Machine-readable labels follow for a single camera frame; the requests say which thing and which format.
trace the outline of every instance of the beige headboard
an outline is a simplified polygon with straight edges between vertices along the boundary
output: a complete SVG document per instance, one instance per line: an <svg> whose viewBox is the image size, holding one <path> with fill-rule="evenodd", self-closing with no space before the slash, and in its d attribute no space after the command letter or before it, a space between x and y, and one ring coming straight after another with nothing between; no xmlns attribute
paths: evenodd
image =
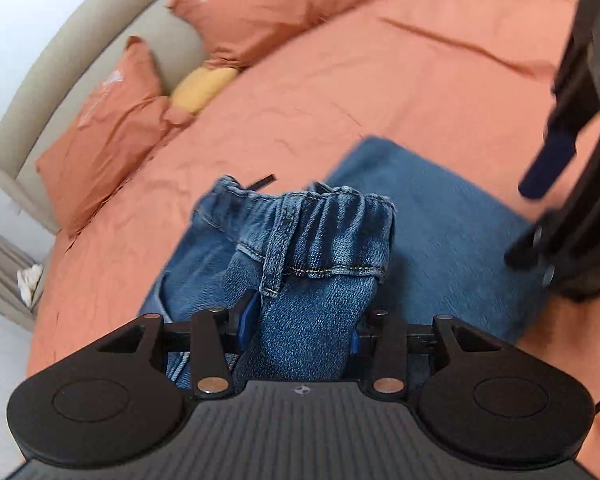
<svg viewBox="0 0 600 480"><path fill-rule="evenodd" d="M0 187L45 228L54 220L36 159L106 79L129 35L154 52L165 94L205 59L199 35L167 0L85 0L27 73L0 122Z"/></svg>

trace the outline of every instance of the ribbed surface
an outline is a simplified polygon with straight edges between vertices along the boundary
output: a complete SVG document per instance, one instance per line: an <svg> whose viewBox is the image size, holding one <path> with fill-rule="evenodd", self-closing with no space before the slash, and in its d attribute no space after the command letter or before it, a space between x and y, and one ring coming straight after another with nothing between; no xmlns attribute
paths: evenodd
<svg viewBox="0 0 600 480"><path fill-rule="evenodd" d="M107 470L29 463L17 480L396 479L590 480L573 462L505 472L458 460L432 443L407 408L365 397L354 383L251 381L240 396L201 404L153 454Z"/></svg>

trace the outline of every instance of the orange bed sheet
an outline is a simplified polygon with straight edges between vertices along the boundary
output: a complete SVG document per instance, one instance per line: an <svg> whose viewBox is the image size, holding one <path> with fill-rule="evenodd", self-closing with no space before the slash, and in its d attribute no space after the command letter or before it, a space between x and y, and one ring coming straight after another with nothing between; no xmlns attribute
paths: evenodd
<svg viewBox="0 0 600 480"><path fill-rule="evenodd" d="M576 0L378 0L287 43L248 69L157 150L70 246L60 233L29 374L135 317L222 174L275 173L267 192L324 178L376 134L456 172L534 219L564 201L596 141L542 203L516 186L542 142L552 76ZM553 298L520 341L600 399L600 300ZM600 416L579 460L600 478Z"/></svg>

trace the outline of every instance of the yellow cloth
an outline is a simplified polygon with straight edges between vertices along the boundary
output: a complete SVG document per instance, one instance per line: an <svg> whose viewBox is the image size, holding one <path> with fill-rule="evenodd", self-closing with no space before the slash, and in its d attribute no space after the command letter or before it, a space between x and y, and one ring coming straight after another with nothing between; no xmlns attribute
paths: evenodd
<svg viewBox="0 0 600 480"><path fill-rule="evenodd" d="M171 94L173 104L197 114L238 75L235 68L200 67L184 78Z"/></svg>

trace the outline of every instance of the jeans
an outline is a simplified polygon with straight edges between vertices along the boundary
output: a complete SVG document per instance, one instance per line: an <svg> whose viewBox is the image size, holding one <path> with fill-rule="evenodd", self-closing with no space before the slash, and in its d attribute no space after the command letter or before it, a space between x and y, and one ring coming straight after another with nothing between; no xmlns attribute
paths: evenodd
<svg viewBox="0 0 600 480"><path fill-rule="evenodd" d="M350 187L269 196L224 176L194 208L141 314L187 320L258 290L259 327L235 366L236 385L337 379L352 330L387 276L394 222L389 199ZM167 375L180 387L190 386L186 364L186 353L170 357Z"/></svg>

